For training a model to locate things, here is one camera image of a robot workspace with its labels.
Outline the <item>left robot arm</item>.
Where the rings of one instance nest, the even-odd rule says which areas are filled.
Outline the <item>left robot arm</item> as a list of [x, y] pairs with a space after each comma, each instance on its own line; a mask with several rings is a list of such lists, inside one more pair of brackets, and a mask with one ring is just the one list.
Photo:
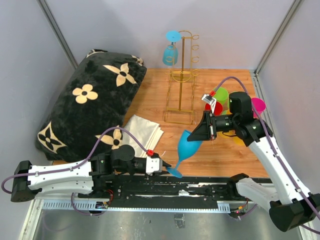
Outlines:
[[25, 160], [14, 172], [10, 200], [22, 203], [36, 197], [72, 193], [101, 198], [112, 189], [117, 173], [153, 177], [165, 174], [163, 168], [169, 166], [152, 150], [147, 151], [146, 157], [136, 157], [130, 145], [98, 154], [88, 161], [63, 165], [38, 166]]

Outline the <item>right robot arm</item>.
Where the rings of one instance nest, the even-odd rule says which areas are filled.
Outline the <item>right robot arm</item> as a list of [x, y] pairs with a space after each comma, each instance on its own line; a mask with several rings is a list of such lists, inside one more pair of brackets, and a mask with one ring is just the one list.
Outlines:
[[246, 92], [229, 95], [230, 114], [214, 116], [203, 112], [200, 124], [187, 141], [210, 141], [218, 132], [234, 131], [262, 163], [275, 190], [256, 183], [244, 173], [228, 179], [226, 193], [232, 200], [248, 198], [265, 209], [273, 224], [282, 232], [300, 227], [319, 216], [320, 195], [311, 193], [294, 173], [281, 153], [268, 125], [254, 117], [252, 99]]

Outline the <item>green wine glass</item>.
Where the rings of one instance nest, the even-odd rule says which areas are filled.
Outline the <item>green wine glass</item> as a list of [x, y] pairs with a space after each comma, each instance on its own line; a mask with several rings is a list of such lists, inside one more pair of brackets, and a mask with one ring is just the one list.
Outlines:
[[228, 91], [224, 88], [224, 87], [220, 87], [215, 94], [213, 95], [213, 97], [217, 100], [217, 102], [219, 102], [221, 105], [224, 105], [229, 98], [229, 93]]
[[222, 106], [223, 106], [222, 115], [231, 114], [231, 112], [230, 112], [230, 94], [228, 94], [228, 96]]

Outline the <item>red wine glass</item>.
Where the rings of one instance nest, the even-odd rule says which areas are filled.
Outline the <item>red wine glass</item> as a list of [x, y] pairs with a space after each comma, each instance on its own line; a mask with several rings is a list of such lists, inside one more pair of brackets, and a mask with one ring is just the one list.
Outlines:
[[205, 110], [206, 111], [211, 111], [215, 116], [220, 116], [221, 113], [223, 112], [223, 106], [217, 101], [215, 103], [214, 111], [212, 111], [211, 106], [208, 103], [206, 103], [205, 104]]

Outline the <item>blue wine glass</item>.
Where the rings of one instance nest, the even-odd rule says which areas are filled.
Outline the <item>blue wine glass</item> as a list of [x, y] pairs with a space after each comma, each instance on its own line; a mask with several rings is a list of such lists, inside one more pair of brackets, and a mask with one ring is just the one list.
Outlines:
[[177, 154], [178, 154], [178, 161], [175, 167], [166, 167], [166, 170], [176, 178], [182, 178], [183, 175], [178, 170], [182, 161], [192, 157], [202, 145], [202, 141], [188, 141], [188, 137], [191, 135], [191, 132], [188, 130], [184, 130], [178, 145], [177, 145]]
[[166, 39], [170, 42], [164, 52], [162, 57], [162, 62], [166, 66], [174, 66], [178, 62], [178, 49], [176, 43], [181, 40], [180, 32], [176, 30], [168, 31], [165, 35]]

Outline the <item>magenta wine glass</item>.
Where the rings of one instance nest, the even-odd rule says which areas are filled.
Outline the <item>magenta wine glass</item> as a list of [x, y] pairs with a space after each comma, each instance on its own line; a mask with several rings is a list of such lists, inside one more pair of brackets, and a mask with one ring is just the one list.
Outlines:
[[262, 112], [266, 109], [266, 103], [260, 98], [253, 97], [251, 99], [251, 104], [252, 104], [253, 117], [257, 119], [258, 115], [254, 111], [254, 108], [258, 112], [258, 114], [261, 115]]

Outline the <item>yellow wine glass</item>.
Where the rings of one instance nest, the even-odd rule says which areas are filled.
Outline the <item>yellow wine glass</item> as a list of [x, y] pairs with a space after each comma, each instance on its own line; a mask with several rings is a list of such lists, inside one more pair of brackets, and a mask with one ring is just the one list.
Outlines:
[[221, 138], [227, 139], [227, 138], [234, 138], [237, 135], [235, 134], [234, 131], [222, 131], [218, 133], [218, 136]]
[[234, 143], [235, 143], [236, 145], [238, 145], [238, 146], [245, 146], [245, 143], [244, 143], [243, 140], [240, 139], [239, 137], [234, 137], [234, 138], [233, 138], [233, 141], [234, 141]]

